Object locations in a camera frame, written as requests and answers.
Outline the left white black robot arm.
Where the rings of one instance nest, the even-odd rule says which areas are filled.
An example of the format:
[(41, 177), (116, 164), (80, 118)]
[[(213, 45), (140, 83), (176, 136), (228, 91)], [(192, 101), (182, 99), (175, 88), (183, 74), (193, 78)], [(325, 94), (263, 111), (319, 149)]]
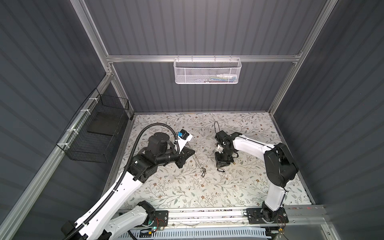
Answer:
[(193, 135), (181, 130), (176, 141), (168, 134), (155, 133), (148, 145), (133, 156), (127, 170), (98, 200), (98, 202), (75, 222), (66, 222), (62, 232), (66, 240), (116, 240), (137, 226), (149, 227), (155, 218), (155, 208), (147, 201), (139, 202), (131, 211), (115, 217), (128, 198), (154, 175), (159, 166), (175, 163), (182, 168), (195, 151), (186, 145)]

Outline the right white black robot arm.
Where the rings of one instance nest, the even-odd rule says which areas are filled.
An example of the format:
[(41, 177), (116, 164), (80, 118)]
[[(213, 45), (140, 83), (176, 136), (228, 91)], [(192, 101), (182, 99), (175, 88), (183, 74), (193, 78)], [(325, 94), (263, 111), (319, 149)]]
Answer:
[(238, 132), (228, 135), (224, 131), (219, 131), (215, 139), (217, 141), (215, 160), (219, 172), (224, 172), (224, 167), (234, 163), (234, 154), (240, 151), (264, 159), (270, 184), (267, 197), (257, 216), (268, 224), (276, 221), (279, 213), (284, 210), (286, 186), (299, 171), (288, 147), (283, 143), (277, 145), (261, 143)]

